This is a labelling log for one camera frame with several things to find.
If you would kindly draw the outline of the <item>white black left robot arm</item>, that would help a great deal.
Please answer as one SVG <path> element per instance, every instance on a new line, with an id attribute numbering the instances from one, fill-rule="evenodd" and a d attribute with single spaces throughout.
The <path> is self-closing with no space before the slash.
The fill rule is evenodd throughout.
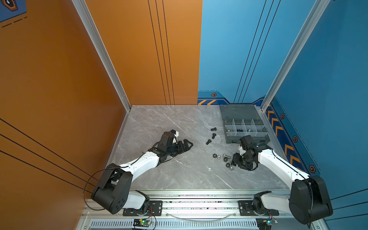
<path id="1" fill-rule="evenodd" d="M 187 139 L 174 141 L 160 150 L 159 143 L 143 153 L 137 159 L 121 165 L 114 163 L 102 170 L 102 175 L 95 186 L 91 199 L 111 214 L 117 214 L 122 209 L 133 209 L 143 215 L 149 209 L 149 196 L 135 190 L 131 191 L 132 182 L 148 170 L 169 161 L 179 154 L 189 151 L 193 143 Z"/>

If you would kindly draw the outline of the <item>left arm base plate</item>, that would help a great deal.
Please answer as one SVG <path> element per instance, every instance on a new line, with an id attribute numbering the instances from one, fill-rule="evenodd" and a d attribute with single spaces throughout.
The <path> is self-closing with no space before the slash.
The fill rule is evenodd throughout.
<path id="1" fill-rule="evenodd" d="M 150 200 L 144 204 L 140 209 L 124 209 L 123 216 L 127 217 L 148 217 L 150 215 L 161 216 L 163 209 L 162 200 Z"/>

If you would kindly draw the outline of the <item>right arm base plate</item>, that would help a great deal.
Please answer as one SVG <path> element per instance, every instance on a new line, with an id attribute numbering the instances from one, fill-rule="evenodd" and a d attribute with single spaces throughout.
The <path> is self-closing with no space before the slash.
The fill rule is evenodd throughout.
<path id="1" fill-rule="evenodd" d="M 239 200 L 238 209 L 241 216 L 279 216 L 279 211 L 274 209 L 263 209 L 256 211 L 251 200 Z"/>

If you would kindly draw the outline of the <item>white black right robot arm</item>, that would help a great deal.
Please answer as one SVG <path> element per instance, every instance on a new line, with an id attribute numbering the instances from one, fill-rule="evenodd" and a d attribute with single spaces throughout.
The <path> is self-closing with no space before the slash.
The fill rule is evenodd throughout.
<path id="1" fill-rule="evenodd" d="M 254 171 L 263 165 L 278 176 L 289 188 L 288 195 L 263 191 L 252 201 L 240 201 L 241 214 L 271 215 L 272 211 L 291 214 L 299 223 L 307 225 L 329 217 L 333 207 L 324 179 L 311 176 L 280 158 L 273 149 L 249 148 L 233 155 L 231 167 Z"/>

